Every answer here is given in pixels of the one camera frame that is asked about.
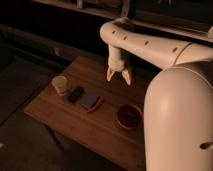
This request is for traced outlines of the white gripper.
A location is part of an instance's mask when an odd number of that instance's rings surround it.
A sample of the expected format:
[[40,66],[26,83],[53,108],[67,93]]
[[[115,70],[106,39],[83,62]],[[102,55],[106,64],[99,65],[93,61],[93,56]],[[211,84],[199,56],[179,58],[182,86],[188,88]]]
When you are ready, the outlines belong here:
[[128,85],[131,85],[132,74],[130,70],[129,54],[127,51],[114,47],[108,46],[109,57],[108,57],[108,69],[107,69],[107,81],[110,82],[115,72],[122,72],[122,77],[125,79]]

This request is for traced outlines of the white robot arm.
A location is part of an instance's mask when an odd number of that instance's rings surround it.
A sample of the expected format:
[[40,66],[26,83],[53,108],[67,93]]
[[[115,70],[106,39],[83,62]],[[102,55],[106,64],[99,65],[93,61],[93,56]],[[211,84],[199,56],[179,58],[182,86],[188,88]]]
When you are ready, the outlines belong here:
[[103,24],[107,77],[131,81],[128,52],[159,67],[144,100],[147,171],[213,171],[213,47],[132,31],[126,17]]

